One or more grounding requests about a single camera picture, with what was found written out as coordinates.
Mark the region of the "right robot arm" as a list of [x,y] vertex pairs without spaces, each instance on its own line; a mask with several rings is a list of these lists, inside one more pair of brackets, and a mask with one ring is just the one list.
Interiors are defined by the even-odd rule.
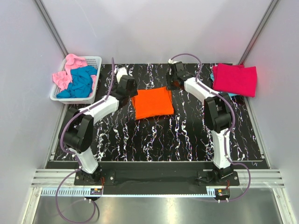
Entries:
[[167,89],[182,89],[204,106],[204,125],[211,131],[214,146],[214,169],[206,177],[198,177],[199,183],[223,185],[233,174],[229,153],[229,136],[235,117],[227,93],[213,91],[196,75],[185,70],[182,62],[169,60],[166,73]]

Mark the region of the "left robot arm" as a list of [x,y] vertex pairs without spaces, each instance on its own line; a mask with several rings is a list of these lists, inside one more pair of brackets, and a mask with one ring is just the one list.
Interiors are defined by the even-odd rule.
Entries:
[[89,184],[101,181],[101,168],[91,150],[94,125],[124,107],[137,94],[137,83],[131,75],[117,75],[103,99],[80,110],[70,108],[65,114],[59,133],[60,147],[76,159],[78,172]]

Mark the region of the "orange t shirt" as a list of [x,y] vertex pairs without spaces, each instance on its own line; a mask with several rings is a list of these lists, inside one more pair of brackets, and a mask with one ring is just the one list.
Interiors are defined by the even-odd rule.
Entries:
[[138,90],[137,93],[132,97],[136,120],[174,114],[172,92],[166,87]]

